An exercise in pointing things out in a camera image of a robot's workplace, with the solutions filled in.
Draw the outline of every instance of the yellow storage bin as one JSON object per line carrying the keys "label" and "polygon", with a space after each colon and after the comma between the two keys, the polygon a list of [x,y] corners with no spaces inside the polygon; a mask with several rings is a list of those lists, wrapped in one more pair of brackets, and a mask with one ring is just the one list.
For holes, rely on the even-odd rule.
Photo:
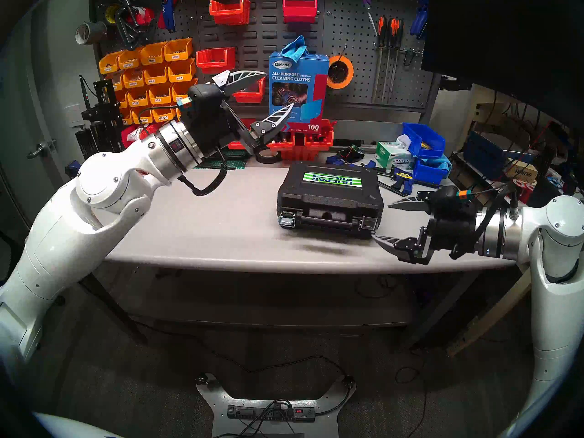
{"label": "yellow storage bin", "polygon": [[146,88],[133,88],[125,96],[128,105],[132,107],[148,106],[148,91]]}
{"label": "yellow storage bin", "polygon": [[155,122],[172,120],[176,116],[174,108],[160,108],[152,110],[152,118]]}
{"label": "yellow storage bin", "polygon": [[153,105],[171,103],[171,85],[163,83],[161,85],[150,86],[148,88],[148,100]]}
{"label": "yellow storage bin", "polygon": [[188,59],[193,53],[193,38],[171,40],[164,46],[165,61],[181,61]]}
{"label": "yellow storage bin", "polygon": [[121,51],[115,51],[113,53],[105,55],[101,61],[99,61],[99,71],[103,74],[110,74],[119,70],[117,65],[117,58],[121,54]]}
{"label": "yellow storage bin", "polygon": [[138,50],[124,50],[117,58],[117,65],[120,69],[134,69],[140,66],[140,49]]}
{"label": "yellow storage bin", "polygon": [[145,111],[144,113],[142,113],[142,115],[140,116],[140,120],[138,120],[138,116],[140,115],[140,112],[143,110],[144,108],[132,108],[131,111],[131,115],[132,115],[132,121],[134,121],[134,124],[151,124],[153,119],[152,119],[152,110],[148,110]]}
{"label": "yellow storage bin", "polygon": [[198,78],[190,82],[174,83],[171,88],[172,101],[176,103],[178,99],[186,99],[189,94],[189,88],[198,83]]}
{"label": "yellow storage bin", "polygon": [[141,88],[144,86],[144,76],[142,69],[129,69],[121,76],[122,83],[126,89]]}
{"label": "yellow storage bin", "polygon": [[106,75],[106,79],[111,79],[113,83],[113,90],[114,91],[121,91],[124,89],[124,83],[121,82],[121,75],[124,72],[115,72],[113,74]]}
{"label": "yellow storage bin", "polygon": [[128,108],[128,101],[125,99],[124,91],[116,91],[116,100],[120,102],[120,106],[118,107],[120,110]]}
{"label": "yellow storage bin", "polygon": [[140,50],[140,62],[142,65],[160,64],[164,61],[164,47],[168,42],[148,44]]}
{"label": "yellow storage bin", "polygon": [[167,63],[149,65],[144,67],[144,83],[147,85],[157,85],[160,83],[166,83],[168,80],[167,76]]}
{"label": "yellow storage bin", "polygon": [[184,61],[175,61],[174,63],[168,64],[167,68],[168,79],[171,83],[191,81],[194,78],[196,71],[197,67],[194,64],[194,58]]}
{"label": "yellow storage bin", "polygon": [[132,125],[134,123],[131,115],[132,108],[126,108],[121,111],[121,121],[124,125]]}

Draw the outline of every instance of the imade logo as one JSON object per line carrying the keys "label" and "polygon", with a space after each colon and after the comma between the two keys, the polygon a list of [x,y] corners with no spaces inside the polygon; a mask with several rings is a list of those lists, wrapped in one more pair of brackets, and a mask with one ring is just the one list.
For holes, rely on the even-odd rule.
{"label": "imade logo", "polygon": [[329,185],[356,186],[361,188],[359,177],[344,177],[318,172],[305,172],[303,180],[305,182],[328,183]]}
{"label": "imade logo", "polygon": [[276,69],[289,69],[292,67],[292,63],[290,61],[276,61],[272,64]]}

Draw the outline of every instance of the door handle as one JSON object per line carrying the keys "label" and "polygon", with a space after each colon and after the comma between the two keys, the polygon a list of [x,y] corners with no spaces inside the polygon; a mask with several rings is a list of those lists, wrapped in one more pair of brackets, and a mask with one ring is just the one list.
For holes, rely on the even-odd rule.
{"label": "door handle", "polygon": [[[57,140],[51,140],[51,145],[54,147],[55,143],[57,142]],[[32,160],[33,158],[37,158],[38,156],[47,156],[49,152],[49,146],[47,143],[40,143],[36,145],[36,148],[34,151],[29,152],[28,155],[26,155],[26,159],[27,160]]]}

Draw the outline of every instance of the black monitor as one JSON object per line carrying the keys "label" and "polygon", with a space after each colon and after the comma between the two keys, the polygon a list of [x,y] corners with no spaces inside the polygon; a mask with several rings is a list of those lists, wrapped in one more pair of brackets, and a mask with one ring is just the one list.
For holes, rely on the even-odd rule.
{"label": "black monitor", "polygon": [[584,0],[430,0],[422,68],[584,127]]}

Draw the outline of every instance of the black pegboard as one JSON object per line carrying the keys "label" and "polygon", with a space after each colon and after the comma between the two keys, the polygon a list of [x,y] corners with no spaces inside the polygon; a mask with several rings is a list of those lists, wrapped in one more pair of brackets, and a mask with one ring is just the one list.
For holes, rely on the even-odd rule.
{"label": "black pegboard", "polygon": [[[239,0],[220,0],[234,3]],[[304,35],[310,52],[326,55],[340,54],[344,51],[355,69],[351,83],[344,89],[328,88],[326,102],[335,104],[355,103],[373,104],[375,65],[378,51],[374,47],[376,38],[368,21],[362,0],[318,0],[318,15],[314,24],[285,24],[282,16],[282,0],[250,0],[248,25],[217,25],[209,15],[209,0],[182,0],[175,9],[176,32],[156,28],[150,42],[164,42],[184,37],[193,38],[194,50],[216,47],[236,47],[236,68],[263,70],[269,69],[269,56],[292,42],[297,36]],[[159,11],[159,1],[140,0],[138,5],[152,6]],[[423,50],[424,42],[409,35],[409,29],[416,14],[417,0],[372,0],[371,14],[375,22],[380,15],[396,16],[404,19],[403,48]],[[121,50],[121,41],[111,40],[102,43],[103,54]],[[390,105],[400,109],[423,110],[428,102],[432,73],[420,69],[422,57],[416,56],[411,65],[403,65],[404,54],[397,60],[394,89],[388,98],[390,77],[395,52],[389,62],[386,84],[386,99],[381,103],[383,76],[387,63],[384,51],[377,88],[375,106]],[[197,69],[200,82],[210,79]],[[263,105],[267,105],[268,82],[265,83]]]}

